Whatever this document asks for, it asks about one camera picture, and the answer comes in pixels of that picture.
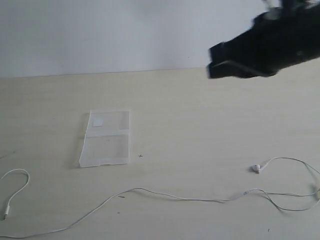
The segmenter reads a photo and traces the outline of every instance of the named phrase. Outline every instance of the clear plastic case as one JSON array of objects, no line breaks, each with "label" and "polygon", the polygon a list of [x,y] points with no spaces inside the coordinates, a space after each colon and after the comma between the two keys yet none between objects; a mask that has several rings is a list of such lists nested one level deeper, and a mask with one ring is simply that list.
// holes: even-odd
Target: clear plastic case
[{"label": "clear plastic case", "polygon": [[127,164],[129,151],[130,111],[92,110],[80,155],[80,167]]}]

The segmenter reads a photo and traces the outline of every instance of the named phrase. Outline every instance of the white label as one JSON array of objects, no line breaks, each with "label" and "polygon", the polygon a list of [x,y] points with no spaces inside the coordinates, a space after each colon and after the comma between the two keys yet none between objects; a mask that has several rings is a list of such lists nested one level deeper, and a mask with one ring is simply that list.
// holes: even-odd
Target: white label
[{"label": "white label", "polygon": [[104,124],[104,120],[102,118],[93,119],[93,127],[102,127]]}]

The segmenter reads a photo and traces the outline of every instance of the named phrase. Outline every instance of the light wooden table surface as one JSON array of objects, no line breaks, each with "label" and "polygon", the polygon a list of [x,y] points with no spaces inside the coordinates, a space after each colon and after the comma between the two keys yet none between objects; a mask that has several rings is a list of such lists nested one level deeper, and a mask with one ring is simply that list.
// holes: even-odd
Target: light wooden table surface
[{"label": "light wooden table surface", "polygon": [[[1,79],[0,175],[24,168],[31,182],[0,221],[0,235],[62,228],[134,187],[190,198],[228,198],[250,188],[312,192],[313,179],[297,162],[275,161],[262,174],[248,168],[285,156],[320,169],[318,66],[254,79],[209,80],[201,68]],[[88,113],[104,108],[131,109],[130,163],[79,168]],[[0,181],[1,211],[25,179]],[[283,213],[256,194],[225,204],[123,196],[74,228],[37,239],[319,238],[320,206]],[[288,208],[315,201],[274,199]]]}]

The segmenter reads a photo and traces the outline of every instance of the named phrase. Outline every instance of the earbud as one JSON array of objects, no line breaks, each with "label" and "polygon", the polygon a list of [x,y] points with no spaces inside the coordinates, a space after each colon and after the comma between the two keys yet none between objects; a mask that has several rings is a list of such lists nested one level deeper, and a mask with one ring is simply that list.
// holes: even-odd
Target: earbud
[{"label": "earbud", "polygon": [[258,173],[258,174],[259,174],[260,171],[261,171],[261,170],[260,170],[260,169],[261,169],[261,168],[260,168],[260,165],[253,165],[251,168],[252,168],[253,171],[255,171],[255,172]]}]

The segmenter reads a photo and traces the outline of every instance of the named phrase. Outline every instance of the small black mark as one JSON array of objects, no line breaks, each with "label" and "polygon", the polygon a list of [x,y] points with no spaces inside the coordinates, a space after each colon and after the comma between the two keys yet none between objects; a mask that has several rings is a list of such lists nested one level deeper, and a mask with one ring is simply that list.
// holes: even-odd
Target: small black mark
[{"label": "small black mark", "polygon": [[9,153],[9,154],[7,154],[7,155],[0,156],[0,159],[4,159],[4,158],[6,158],[6,157],[9,157],[10,155],[15,154],[16,152],[17,152],[17,151],[13,151],[13,152],[11,152],[11,153]]}]

